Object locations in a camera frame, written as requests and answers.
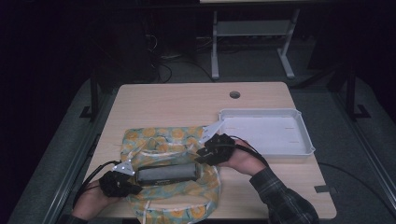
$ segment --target shirt sleeve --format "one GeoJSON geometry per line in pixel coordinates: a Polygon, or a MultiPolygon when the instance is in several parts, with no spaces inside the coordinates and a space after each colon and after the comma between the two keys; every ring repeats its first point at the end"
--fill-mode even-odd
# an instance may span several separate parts
{"type": "Polygon", "coordinates": [[[269,167],[251,177],[250,183],[267,204],[271,223],[318,223],[312,204],[288,189],[269,167]]]}

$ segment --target robotic glove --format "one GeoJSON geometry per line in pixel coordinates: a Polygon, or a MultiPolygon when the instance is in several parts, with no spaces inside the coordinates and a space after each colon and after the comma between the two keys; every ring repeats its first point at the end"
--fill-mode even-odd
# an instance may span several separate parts
{"type": "Polygon", "coordinates": [[[227,161],[233,155],[235,141],[227,134],[215,133],[212,138],[205,142],[205,147],[198,149],[197,154],[201,157],[195,159],[199,163],[216,165],[227,161]]]}
{"type": "Polygon", "coordinates": [[[115,171],[108,171],[100,179],[100,188],[107,197],[126,197],[138,194],[142,187],[128,182],[129,175],[115,171]]]}
{"type": "Polygon", "coordinates": [[[235,141],[225,133],[222,135],[218,135],[215,133],[215,135],[213,135],[211,139],[205,142],[205,147],[197,150],[197,154],[200,157],[195,160],[199,163],[216,165],[229,160],[233,155],[233,151],[236,148],[238,148],[243,151],[246,151],[250,155],[260,160],[265,166],[269,167],[268,162],[265,160],[265,158],[256,149],[254,149],[254,147],[252,147],[248,142],[246,141],[244,142],[248,144],[251,148],[235,144],[235,141]]]}

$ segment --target person's left hand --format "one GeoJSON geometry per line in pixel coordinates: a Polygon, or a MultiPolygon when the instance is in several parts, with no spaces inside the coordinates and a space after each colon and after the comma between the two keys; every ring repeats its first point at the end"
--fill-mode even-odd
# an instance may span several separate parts
{"type": "Polygon", "coordinates": [[[89,221],[110,204],[119,202],[121,199],[107,197],[99,187],[99,180],[95,180],[87,186],[87,190],[79,197],[72,216],[89,221]]]}

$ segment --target white plastic tray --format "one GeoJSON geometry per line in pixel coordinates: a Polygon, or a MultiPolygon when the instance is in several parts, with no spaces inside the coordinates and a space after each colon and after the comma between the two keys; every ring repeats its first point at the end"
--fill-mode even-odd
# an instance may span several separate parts
{"type": "Polygon", "coordinates": [[[315,148],[296,109],[223,109],[219,133],[247,140],[265,158],[306,158],[315,148]]]}

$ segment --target wooden table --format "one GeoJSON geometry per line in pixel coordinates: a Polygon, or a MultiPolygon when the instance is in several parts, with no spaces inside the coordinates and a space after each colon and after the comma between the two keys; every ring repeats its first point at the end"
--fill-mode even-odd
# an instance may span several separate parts
{"type": "MultiPolygon", "coordinates": [[[[87,176],[106,161],[120,159],[125,130],[208,125],[219,119],[223,108],[295,108],[295,105],[288,87],[281,82],[124,85],[110,111],[87,176]],[[231,91],[239,91],[240,98],[231,98],[231,91]]],[[[289,188],[314,205],[320,218],[335,217],[330,193],[316,193],[314,189],[314,186],[325,185],[314,155],[303,163],[269,163],[289,188]]],[[[104,169],[97,177],[110,168],[104,169]]],[[[248,182],[249,176],[230,168],[221,168],[219,173],[222,182],[219,207],[209,218],[268,218],[267,207],[248,182]]],[[[201,199],[186,201],[185,197],[175,197],[155,206],[172,207],[175,203],[186,204],[194,200],[198,202],[201,199]]],[[[108,207],[101,216],[130,218],[134,213],[129,204],[122,201],[108,207]]]]}

